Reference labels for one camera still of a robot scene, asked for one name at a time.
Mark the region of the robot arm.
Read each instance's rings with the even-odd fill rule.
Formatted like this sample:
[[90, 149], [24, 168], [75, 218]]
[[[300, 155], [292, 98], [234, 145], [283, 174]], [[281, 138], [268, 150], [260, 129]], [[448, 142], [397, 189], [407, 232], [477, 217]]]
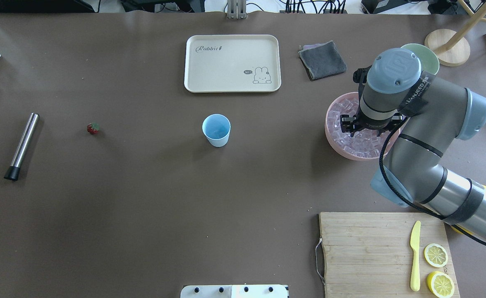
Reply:
[[433, 216], [486, 246], [486, 185], [440, 164], [455, 139], [468, 140], [486, 123], [486, 98], [422, 70], [410, 50], [392, 48], [357, 69], [359, 107], [341, 115], [341, 130], [398, 134], [383, 144], [372, 188], [398, 205]]

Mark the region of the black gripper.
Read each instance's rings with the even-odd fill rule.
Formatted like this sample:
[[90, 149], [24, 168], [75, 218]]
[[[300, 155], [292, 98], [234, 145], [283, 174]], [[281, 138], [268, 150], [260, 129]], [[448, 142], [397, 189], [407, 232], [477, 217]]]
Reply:
[[407, 117], [403, 115], [393, 115], [386, 120], [373, 120], [358, 115], [340, 115], [340, 127], [341, 132], [349, 134], [350, 137], [354, 137], [356, 132], [362, 130], [374, 130], [377, 131], [377, 136], [381, 136], [386, 131], [397, 130], [405, 120]]

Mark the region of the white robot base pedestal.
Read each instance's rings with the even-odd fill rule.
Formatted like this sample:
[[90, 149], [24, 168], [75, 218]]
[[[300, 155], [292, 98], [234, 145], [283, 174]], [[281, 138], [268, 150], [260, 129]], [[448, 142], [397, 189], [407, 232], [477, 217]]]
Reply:
[[233, 284], [188, 285], [181, 290], [181, 298], [288, 298], [287, 285]]

